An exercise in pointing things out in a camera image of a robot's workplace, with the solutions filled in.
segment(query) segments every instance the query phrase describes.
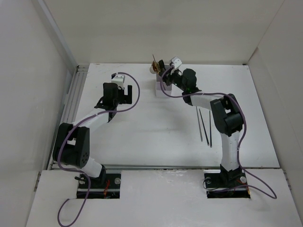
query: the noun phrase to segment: white tabletop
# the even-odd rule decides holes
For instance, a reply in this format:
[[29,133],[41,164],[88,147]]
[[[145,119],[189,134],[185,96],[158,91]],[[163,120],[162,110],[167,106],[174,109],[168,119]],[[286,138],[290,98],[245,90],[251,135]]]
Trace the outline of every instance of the white tabletop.
[[[111,74],[132,74],[141,87],[138,105],[92,134],[91,156],[102,164],[146,166],[219,166],[222,159],[221,137],[212,121],[213,147],[201,142],[196,108],[182,99],[156,98],[155,75],[149,64],[90,64],[76,119],[88,114],[103,95],[103,83]],[[279,167],[259,99],[248,66],[182,65],[181,70],[196,71],[197,86],[205,92],[235,94],[248,123],[247,136],[240,149],[244,166]],[[133,101],[137,98],[135,83]],[[181,91],[173,87],[173,95]],[[118,109],[130,105],[120,105]],[[201,109],[207,133],[208,111]]]
[[[254,189],[251,199],[207,199],[202,170],[123,171],[120,199],[87,200],[73,227],[302,227],[283,171],[254,169],[277,194],[271,199]],[[27,227],[57,227],[57,212],[75,198],[75,173],[43,171]],[[248,183],[267,191],[258,180]],[[61,221],[70,224],[82,199],[68,201]]]

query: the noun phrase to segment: red wire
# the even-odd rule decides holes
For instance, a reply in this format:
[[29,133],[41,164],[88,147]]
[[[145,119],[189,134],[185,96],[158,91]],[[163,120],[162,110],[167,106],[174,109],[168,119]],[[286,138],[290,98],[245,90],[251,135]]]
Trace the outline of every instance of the red wire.
[[238,180],[238,179],[237,179],[237,182],[239,182],[239,183],[241,183],[241,184],[246,184],[246,183],[243,183],[242,181],[240,181],[240,180]]
[[107,194],[107,191],[108,191],[108,187],[109,187],[109,180],[107,180],[107,182],[106,182],[106,187],[105,187],[105,189],[104,189],[104,191],[103,191],[103,193],[104,193],[104,199],[105,199],[105,197],[106,197],[106,194]]

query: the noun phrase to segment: white panel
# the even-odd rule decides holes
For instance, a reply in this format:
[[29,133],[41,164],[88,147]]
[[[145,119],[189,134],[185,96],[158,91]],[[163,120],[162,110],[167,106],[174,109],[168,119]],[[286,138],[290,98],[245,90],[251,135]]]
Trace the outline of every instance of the white panel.
[[[207,199],[202,170],[123,171],[120,199],[87,200],[74,227],[302,227],[281,169],[252,170],[273,187],[277,200],[251,189],[251,199]],[[63,201],[75,198],[75,173],[43,171],[27,227],[57,226]],[[249,184],[269,192],[258,180]],[[83,200],[62,209],[67,225]]]
[[78,63],[245,63],[283,0],[46,0]]
[[281,167],[303,218],[303,1],[285,0],[250,60]]
[[67,68],[31,0],[0,1],[0,226],[26,224]]
[[69,72],[74,73],[77,63],[44,0],[31,0],[53,44]]
[[[201,142],[196,108],[183,99],[156,98],[155,75],[149,64],[91,64],[85,80],[76,119],[87,115],[103,96],[103,83],[111,74],[132,74],[141,87],[138,105],[100,127],[90,138],[90,153],[96,161],[116,165],[219,166],[222,159],[221,135],[212,121],[213,147]],[[196,71],[197,86],[205,92],[233,93],[248,123],[247,136],[240,149],[244,166],[279,167],[264,115],[247,66],[182,65]],[[133,102],[137,97],[135,83]],[[181,90],[173,87],[173,95]],[[129,105],[120,105],[119,109]],[[209,135],[209,112],[201,110]]]
[[286,0],[259,49],[303,148],[303,1]]

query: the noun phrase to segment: cable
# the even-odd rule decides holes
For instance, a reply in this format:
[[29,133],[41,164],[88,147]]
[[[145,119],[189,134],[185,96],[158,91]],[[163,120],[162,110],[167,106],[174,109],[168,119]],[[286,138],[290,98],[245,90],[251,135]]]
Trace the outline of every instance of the cable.
[[110,184],[110,181],[107,180],[107,182],[106,182],[106,187],[105,187],[105,189],[104,189],[104,191],[103,191],[103,193],[104,193],[104,199],[106,198],[106,194],[107,194],[107,191],[108,191],[109,184]]
[[245,119],[245,116],[244,116],[244,113],[242,111],[242,109],[240,108],[239,104],[236,102],[236,100],[234,100],[230,95],[228,94],[225,94],[225,93],[221,93],[221,92],[215,92],[215,93],[193,93],[193,94],[187,94],[187,95],[183,95],[183,96],[171,96],[169,94],[167,94],[164,89],[163,89],[163,77],[166,75],[166,73],[172,69],[173,66],[167,68],[162,76],[161,76],[161,80],[160,80],[160,87],[161,87],[161,90],[162,92],[170,97],[170,98],[184,98],[184,97],[188,97],[188,96],[202,96],[202,95],[205,95],[205,96],[226,96],[228,97],[232,102],[233,104],[235,104],[235,106],[239,109],[239,112],[240,112],[240,115],[243,119],[243,123],[244,123],[244,131],[243,131],[243,134],[239,140],[239,143],[238,143],[238,146],[237,146],[237,161],[238,161],[238,164],[239,164],[239,167],[245,172],[245,173],[248,173],[249,175],[253,176],[254,178],[256,178],[257,180],[261,181],[272,193],[274,196],[268,194],[267,192],[255,187],[255,186],[252,186],[252,185],[239,185],[239,186],[236,186],[236,187],[233,187],[233,188],[228,188],[228,189],[224,189],[224,190],[219,190],[219,191],[216,191],[216,192],[227,192],[229,190],[232,190],[232,189],[236,189],[236,188],[241,188],[241,187],[251,187],[251,188],[254,188],[262,193],[264,193],[265,195],[267,195],[268,197],[272,198],[272,199],[277,199],[277,195],[276,193],[274,192],[274,190],[265,182],[263,181],[261,178],[257,177],[256,175],[250,173],[249,171],[246,170],[246,168],[244,168],[241,163],[240,163],[240,146],[241,146],[241,143],[246,135],[246,131],[247,131],[247,123],[246,123],[246,119]]
[[137,98],[137,100],[136,100],[136,102],[135,102],[134,105],[132,105],[131,107],[129,107],[129,108],[125,109],[125,110],[106,110],[106,111],[101,111],[101,112],[99,112],[99,113],[97,113],[97,114],[95,114],[95,115],[92,115],[92,116],[89,116],[89,117],[83,119],[82,121],[80,121],[79,123],[77,123],[77,124],[69,131],[69,133],[68,133],[67,136],[65,137],[65,139],[64,139],[64,141],[63,141],[63,143],[62,143],[62,145],[61,145],[61,147],[60,147],[59,154],[58,154],[58,159],[57,159],[58,166],[59,166],[60,169],[62,169],[62,170],[64,170],[64,171],[67,171],[67,172],[75,172],[75,173],[81,173],[81,174],[83,174],[83,175],[87,178],[87,180],[88,180],[88,190],[87,190],[86,196],[85,196],[85,198],[84,198],[84,201],[83,201],[83,203],[82,203],[82,205],[81,205],[81,207],[80,207],[80,210],[79,210],[79,212],[78,212],[78,214],[77,214],[75,220],[74,220],[72,223],[70,223],[69,225],[67,225],[67,226],[64,226],[64,225],[61,223],[61,221],[60,221],[60,212],[61,212],[61,209],[63,208],[63,206],[66,204],[66,202],[67,202],[68,200],[70,200],[70,199],[67,199],[67,200],[62,204],[62,206],[60,207],[60,209],[59,209],[59,211],[58,211],[58,215],[57,215],[57,220],[58,220],[58,223],[59,223],[59,225],[60,225],[61,227],[70,227],[70,226],[72,226],[72,225],[77,221],[77,219],[78,219],[79,215],[81,214],[81,211],[82,211],[82,209],[83,209],[83,207],[84,207],[84,204],[85,204],[85,202],[86,202],[86,200],[87,200],[87,198],[88,198],[88,196],[89,196],[89,190],[90,190],[90,185],[91,185],[90,178],[89,178],[89,176],[88,176],[85,172],[83,172],[83,171],[81,171],[81,170],[77,170],[77,169],[68,169],[68,168],[64,168],[64,167],[61,165],[61,155],[62,155],[62,152],[63,152],[63,148],[64,148],[65,144],[67,143],[68,138],[72,135],[72,133],[76,130],[76,128],[79,127],[79,126],[80,126],[81,124],[83,124],[84,122],[86,122],[86,121],[88,121],[88,120],[90,120],[90,119],[92,119],[92,118],[94,118],[94,117],[96,117],[96,116],[98,116],[98,115],[100,115],[100,114],[103,114],[103,113],[104,113],[104,114],[105,114],[105,113],[122,113],[122,112],[129,111],[129,110],[133,109],[133,108],[137,105],[137,103],[138,103],[138,101],[139,101],[139,98],[140,98],[140,86],[139,86],[138,82],[136,81],[136,79],[135,79],[133,76],[131,76],[130,74],[126,73],[126,72],[118,72],[118,73],[116,73],[116,74],[124,74],[124,75],[127,75],[127,76],[129,76],[131,79],[134,80],[134,82],[136,83],[136,85],[137,85],[137,87],[138,87],[138,98]]
[[207,189],[207,188],[204,186],[204,183],[206,183],[206,180],[203,180],[203,183],[202,183],[203,188],[204,188],[205,190],[214,191],[214,190],[217,190],[217,189],[218,189],[218,188]]

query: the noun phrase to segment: robotic arm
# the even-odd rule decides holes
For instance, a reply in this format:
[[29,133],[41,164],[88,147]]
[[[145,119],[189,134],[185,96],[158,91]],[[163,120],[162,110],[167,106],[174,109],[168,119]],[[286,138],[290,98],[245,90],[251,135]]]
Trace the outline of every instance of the robotic arm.
[[[62,123],[59,126],[54,150],[53,160],[58,160],[61,145],[69,131],[78,122],[95,115],[103,110],[116,110],[119,104],[132,104],[132,86],[127,86],[127,95],[124,89],[125,75],[113,74],[111,83],[103,84],[103,97],[100,98],[94,109],[82,119],[71,124]],[[116,113],[100,114],[78,127],[70,136],[68,143],[64,146],[61,162],[81,169],[89,177],[104,182],[106,177],[105,167],[90,157],[89,134],[93,133],[101,125],[110,122]]]
[[[173,58],[169,64],[164,64],[163,60],[152,63],[151,72],[157,73],[162,77],[163,82],[170,86],[174,84],[180,88],[182,95],[201,92],[196,86],[196,72],[192,69],[179,70],[182,62],[178,57]],[[237,145],[239,142],[240,131],[243,126],[243,119],[238,108],[226,96],[192,95],[183,97],[185,103],[191,106],[199,106],[211,110],[214,117],[214,123],[222,138],[222,161],[220,165],[220,179],[224,185],[229,188],[238,180],[242,173],[237,161]]]

